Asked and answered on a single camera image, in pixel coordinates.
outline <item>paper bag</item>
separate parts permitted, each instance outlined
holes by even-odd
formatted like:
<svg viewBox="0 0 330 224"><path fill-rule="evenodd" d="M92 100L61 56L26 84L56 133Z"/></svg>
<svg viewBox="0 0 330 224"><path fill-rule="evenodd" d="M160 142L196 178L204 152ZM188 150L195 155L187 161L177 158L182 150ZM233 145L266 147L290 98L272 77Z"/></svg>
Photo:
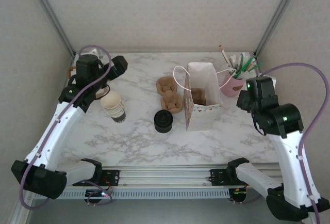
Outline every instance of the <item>paper bag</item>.
<svg viewBox="0 0 330 224"><path fill-rule="evenodd" d="M186 73L185 87L179 84L185 90L186 128L188 131L209 130L222 105L216 70L213 64L209 62L191 62L188 64ZM193 102L191 88L195 87L202 88L205 91L205 106Z"/></svg>

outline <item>cup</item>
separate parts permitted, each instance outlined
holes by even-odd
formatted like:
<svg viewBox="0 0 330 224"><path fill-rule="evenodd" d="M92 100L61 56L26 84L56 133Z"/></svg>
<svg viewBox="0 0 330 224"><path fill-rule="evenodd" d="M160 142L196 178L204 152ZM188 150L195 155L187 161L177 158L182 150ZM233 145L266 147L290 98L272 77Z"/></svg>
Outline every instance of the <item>cup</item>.
<svg viewBox="0 0 330 224"><path fill-rule="evenodd" d="M225 79L223 80L222 85L224 85L227 80L230 78L230 73L227 73ZM229 82L220 88L221 92L226 95L227 97L235 97L241 91L246 79L236 79L231 78Z"/></svg>
<svg viewBox="0 0 330 224"><path fill-rule="evenodd" d="M107 95L101 98L101 105L113 121L116 123L125 121L125 107L119 93L110 91Z"/></svg>

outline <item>marble table surface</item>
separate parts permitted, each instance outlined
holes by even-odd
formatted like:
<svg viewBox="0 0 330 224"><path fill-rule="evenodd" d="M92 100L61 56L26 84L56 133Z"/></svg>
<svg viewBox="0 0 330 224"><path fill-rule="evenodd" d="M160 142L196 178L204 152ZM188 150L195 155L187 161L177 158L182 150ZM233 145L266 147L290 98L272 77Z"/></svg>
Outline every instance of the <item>marble table surface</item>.
<svg viewBox="0 0 330 224"><path fill-rule="evenodd" d="M269 139L254 129L251 115L236 107L237 98L227 98L222 93L221 113L209 131L187 132L184 110L174 115L169 133L155 130L154 115L161 109L157 79L172 75L176 65L186 67L194 61L212 62L217 71L223 70L226 64L221 53L121 55L126 58L128 69L109 85L122 96L126 120L114 123L100 101L94 101L74 128L61 154L60 165L85 157L100 161L103 166L226 164L240 157L252 163L278 161ZM181 71L176 75L183 84L185 73ZM218 74L220 84L223 78L224 75ZM180 87L178 93L183 95Z"/></svg>

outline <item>pink pencil holder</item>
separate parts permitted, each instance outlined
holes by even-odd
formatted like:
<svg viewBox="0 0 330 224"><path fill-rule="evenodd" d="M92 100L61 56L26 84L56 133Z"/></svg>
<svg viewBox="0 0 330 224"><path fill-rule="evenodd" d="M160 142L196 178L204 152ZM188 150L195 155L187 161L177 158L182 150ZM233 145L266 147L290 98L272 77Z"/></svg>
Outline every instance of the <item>pink pencil holder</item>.
<svg viewBox="0 0 330 224"><path fill-rule="evenodd" d="M229 78L230 78L230 73L227 73L222 83L223 87L221 87L220 90L224 95L232 98L239 94L245 83L245 79L231 78L229 82L226 85L224 85Z"/></svg>

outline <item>bag handle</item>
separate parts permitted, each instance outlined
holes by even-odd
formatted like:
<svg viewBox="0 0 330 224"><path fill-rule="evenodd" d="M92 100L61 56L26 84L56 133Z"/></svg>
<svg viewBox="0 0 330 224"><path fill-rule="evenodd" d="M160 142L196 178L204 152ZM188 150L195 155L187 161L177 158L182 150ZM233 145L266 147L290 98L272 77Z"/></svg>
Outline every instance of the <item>bag handle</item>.
<svg viewBox="0 0 330 224"><path fill-rule="evenodd" d="M188 73L188 71L187 71L187 69L185 69L183 66L176 66L174 69L173 69L173 78L174 78L174 80L175 80L175 82L179 85L179 86L181 86L182 88L184 88L185 90L187 90L187 91L190 91L191 92L191 90L190 89L188 89L188 88L186 88L186 87L184 87L184 86L182 86L182 85L180 85L180 83L176 80L176 78L175 78L175 75L174 75L174 73L175 73L175 69L176 68L182 68L183 70L185 70L186 71L186 73L190 76L190 74Z"/></svg>
<svg viewBox="0 0 330 224"><path fill-rule="evenodd" d="M222 86L219 87L219 89L221 89L222 87L224 87L225 85L227 85L227 83L230 81L230 79L234 76L234 74L236 73L236 69L234 68L228 68L228 69L225 69L225 70L222 70L220 72L217 72L216 74L218 73L222 73L222 72L225 72L225 71L233 71L234 73L229 77L229 79L226 81L225 84L223 84Z"/></svg>

